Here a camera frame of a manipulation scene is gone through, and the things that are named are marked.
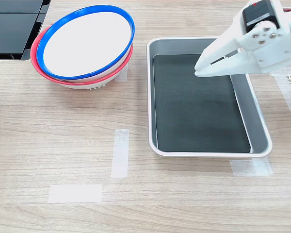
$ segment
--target masking tape strip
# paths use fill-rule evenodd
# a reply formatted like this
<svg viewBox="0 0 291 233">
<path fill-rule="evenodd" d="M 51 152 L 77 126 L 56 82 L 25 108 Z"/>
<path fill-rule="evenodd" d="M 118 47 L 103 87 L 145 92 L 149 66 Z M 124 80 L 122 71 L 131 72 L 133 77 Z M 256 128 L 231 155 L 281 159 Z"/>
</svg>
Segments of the masking tape strip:
<svg viewBox="0 0 291 233">
<path fill-rule="evenodd" d="M 116 82 L 126 82 L 127 81 L 128 65 L 126 65 L 120 73 L 115 77 Z"/>
<path fill-rule="evenodd" d="M 291 111 L 291 67 L 284 67 L 273 72 L 270 75 L 274 76 L 282 95 Z"/>
<path fill-rule="evenodd" d="M 124 178 L 128 173 L 129 130 L 115 130 L 111 178 Z"/>
<path fill-rule="evenodd" d="M 229 160 L 234 176 L 270 176 L 273 170 L 267 157 L 251 160 Z"/>
<path fill-rule="evenodd" d="M 49 203 L 101 202 L 101 184 L 62 184 L 51 185 Z"/>
</svg>

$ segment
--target blue-rimmed bowl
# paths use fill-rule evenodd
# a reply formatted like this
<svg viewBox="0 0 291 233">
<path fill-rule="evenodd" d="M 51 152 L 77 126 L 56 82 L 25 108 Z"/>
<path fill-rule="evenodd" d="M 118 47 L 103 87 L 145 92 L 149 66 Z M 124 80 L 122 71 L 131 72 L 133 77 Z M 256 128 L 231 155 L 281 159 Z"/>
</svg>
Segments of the blue-rimmed bowl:
<svg viewBox="0 0 291 233">
<path fill-rule="evenodd" d="M 122 16 L 129 24 L 129 26 L 130 26 L 130 40 L 129 40 L 128 44 L 126 45 L 125 49 L 116 57 L 116 59 L 112 60 L 112 62 L 106 64 L 102 68 L 99 68 L 97 70 L 93 70 L 92 72 L 80 74 L 77 76 L 62 76 L 62 75 L 58 75 L 56 73 L 51 72 L 47 68 L 45 61 L 44 61 L 44 50 L 45 50 L 47 43 L 51 39 L 51 37 L 62 26 L 64 26 L 68 22 L 71 22 L 72 20 L 77 19 L 77 18 L 82 17 L 82 16 L 89 15 L 89 14 L 101 13 L 101 12 L 117 13 L 120 16 Z M 123 63 L 123 61 L 127 57 L 129 50 L 131 48 L 133 37 L 134 37 L 134 32 L 135 32 L 134 22 L 133 22 L 131 16 L 125 10 L 123 10 L 119 7 L 110 6 L 110 5 L 96 5 L 96 6 L 85 7 L 85 8 L 79 9 L 77 11 L 74 11 L 74 12 L 66 15 L 65 17 L 63 17 L 62 19 L 60 19 L 59 21 L 57 21 L 56 23 L 54 23 L 50 27 L 50 29 L 45 33 L 45 35 L 42 37 L 42 39 L 38 45 L 37 54 L 36 54 L 37 61 L 38 61 L 39 66 L 41 67 L 41 69 L 46 74 L 48 74 L 49 76 L 52 76 L 56 79 L 66 80 L 66 81 L 70 81 L 70 82 L 85 82 L 85 81 L 94 80 L 94 79 L 97 79 L 99 77 L 102 77 L 102 76 L 112 72 L 113 70 L 115 70 L 117 67 L 119 67 Z M 108 48 L 105 48 L 105 50 L 106 50 L 106 53 L 104 54 L 104 56 L 108 56 Z"/>
</svg>

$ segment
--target metal tray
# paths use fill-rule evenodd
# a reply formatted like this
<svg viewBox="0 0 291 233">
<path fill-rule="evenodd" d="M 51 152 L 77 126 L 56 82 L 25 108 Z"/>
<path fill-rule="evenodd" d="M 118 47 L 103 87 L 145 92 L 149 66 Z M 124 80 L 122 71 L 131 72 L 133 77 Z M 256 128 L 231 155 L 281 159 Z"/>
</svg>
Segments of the metal tray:
<svg viewBox="0 0 291 233">
<path fill-rule="evenodd" d="M 263 157 L 272 150 L 247 74 L 194 76 L 195 62 L 215 39 L 157 38 L 147 45 L 149 142 L 160 156 Z"/>
</svg>

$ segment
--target bowl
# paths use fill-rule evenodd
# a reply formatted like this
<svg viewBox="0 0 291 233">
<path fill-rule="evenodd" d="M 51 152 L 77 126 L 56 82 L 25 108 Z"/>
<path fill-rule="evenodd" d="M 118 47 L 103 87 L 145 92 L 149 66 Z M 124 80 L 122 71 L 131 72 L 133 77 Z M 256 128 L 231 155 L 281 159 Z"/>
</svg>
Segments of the bowl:
<svg viewBox="0 0 291 233">
<path fill-rule="evenodd" d="M 41 76 L 43 76 L 44 78 L 46 78 L 54 83 L 58 83 L 59 85 L 62 85 L 62 86 L 68 87 L 68 88 L 72 88 L 72 89 L 92 89 L 92 88 L 98 88 L 98 87 L 104 86 L 105 84 L 107 84 L 108 82 L 113 80 L 119 74 L 119 72 L 127 65 L 127 63 L 129 62 L 129 60 L 132 56 L 133 45 L 131 46 L 125 61 L 116 70 L 114 70 L 113 72 L 111 72 L 110 74 L 108 74 L 104 77 L 101 77 L 101 78 L 93 80 L 93 81 L 83 82 L 83 83 L 70 83 L 67 81 L 58 80 L 58 79 L 53 78 L 53 77 L 47 75 L 46 73 L 44 73 L 43 70 L 40 68 L 38 61 L 37 61 L 37 58 L 36 58 L 36 51 L 37 51 L 38 44 L 39 44 L 42 36 L 47 32 L 47 30 L 49 28 L 50 28 L 50 26 L 47 27 L 46 29 L 44 29 L 34 40 L 32 47 L 31 47 L 31 51 L 30 51 L 31 63 L 32 63 L 33 67 L 35 68 L 35 70 Z"/>
<path fill-rule="evenodd" d="M 110 5 L 85 7 L 49 28 L 38 44 L 36 58 L 51 77 L 91 81 L 125 61 L 134 32 L 133 20 L 125 10 Z"/>
</svg>

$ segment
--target black mat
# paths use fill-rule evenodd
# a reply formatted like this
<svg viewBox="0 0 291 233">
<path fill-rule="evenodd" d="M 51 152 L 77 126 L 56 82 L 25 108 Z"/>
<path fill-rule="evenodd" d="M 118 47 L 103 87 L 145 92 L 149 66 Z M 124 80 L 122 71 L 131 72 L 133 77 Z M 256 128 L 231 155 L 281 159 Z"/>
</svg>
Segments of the black mat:
<svg viewBox="0 0 291 233">
<path fill-rule="evenodd" d="M 199 56 L 154 57 L 158 148 L 248 153 L 250 145 L 230 77 L 196 77 Z"/>
</svg>

